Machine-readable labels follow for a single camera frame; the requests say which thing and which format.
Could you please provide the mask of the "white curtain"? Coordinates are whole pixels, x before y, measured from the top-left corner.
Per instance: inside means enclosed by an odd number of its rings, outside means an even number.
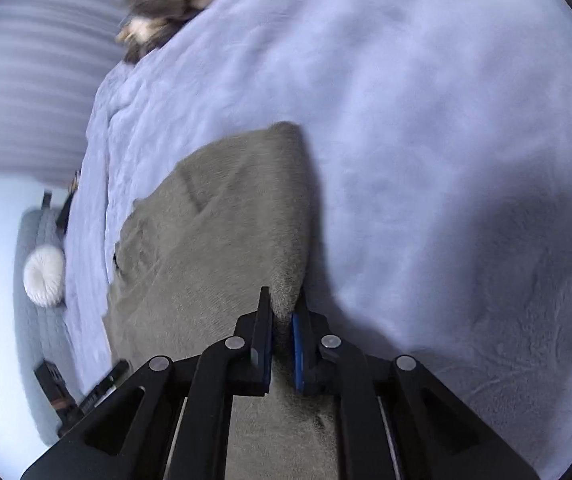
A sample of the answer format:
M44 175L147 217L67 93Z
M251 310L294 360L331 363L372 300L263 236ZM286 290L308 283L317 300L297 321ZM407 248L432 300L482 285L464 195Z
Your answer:
M124 0L0 0L0 172L72 179L125 17Z

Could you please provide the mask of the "grey quilted sofa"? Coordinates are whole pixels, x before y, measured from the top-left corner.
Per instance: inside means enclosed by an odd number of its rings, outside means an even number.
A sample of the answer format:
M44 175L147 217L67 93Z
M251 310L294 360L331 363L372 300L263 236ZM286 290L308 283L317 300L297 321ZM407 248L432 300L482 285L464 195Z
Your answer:
M46 445L58 440L60 419L36 379L36 367L43 361L54 363L71 396L77 400L82 398L65 323L66 305L39 307L24 289L24 265L31 252L44 244L62 247L62 237L56 226L59 214L56 208L34 208L24 213L14 263L13 302L19 373L36 430Z

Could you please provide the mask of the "olive knit sweater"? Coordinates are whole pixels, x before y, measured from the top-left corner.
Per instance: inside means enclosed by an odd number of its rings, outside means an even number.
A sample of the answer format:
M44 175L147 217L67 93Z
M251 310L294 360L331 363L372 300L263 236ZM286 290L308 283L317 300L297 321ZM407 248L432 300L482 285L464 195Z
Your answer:
M114 356L184 359L231 335L267 287L271 390L235 401L231 479L336 477L333 404L295 393L288 325L309 260L313 209L300 128L279 122L181 160L137 200L114 251L105 327Z

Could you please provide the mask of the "white round pleated cushion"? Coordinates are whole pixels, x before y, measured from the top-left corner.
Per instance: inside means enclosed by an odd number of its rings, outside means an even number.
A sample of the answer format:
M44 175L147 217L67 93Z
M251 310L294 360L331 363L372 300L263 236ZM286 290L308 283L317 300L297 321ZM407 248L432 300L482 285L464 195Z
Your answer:
M54 245L41 245L28 255L22 272L27 297L38 307L54 308L65 296L66 259Z

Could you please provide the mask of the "lavender plush blanket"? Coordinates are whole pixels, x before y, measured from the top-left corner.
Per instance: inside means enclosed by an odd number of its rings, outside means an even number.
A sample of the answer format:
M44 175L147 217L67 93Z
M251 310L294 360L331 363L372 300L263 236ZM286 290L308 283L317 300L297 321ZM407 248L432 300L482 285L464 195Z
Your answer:
M564 0L215 0L95 96L66 243L80 383L134 203L289 120L321 196L307 292L413 352L544 479L572 464L572 10Z

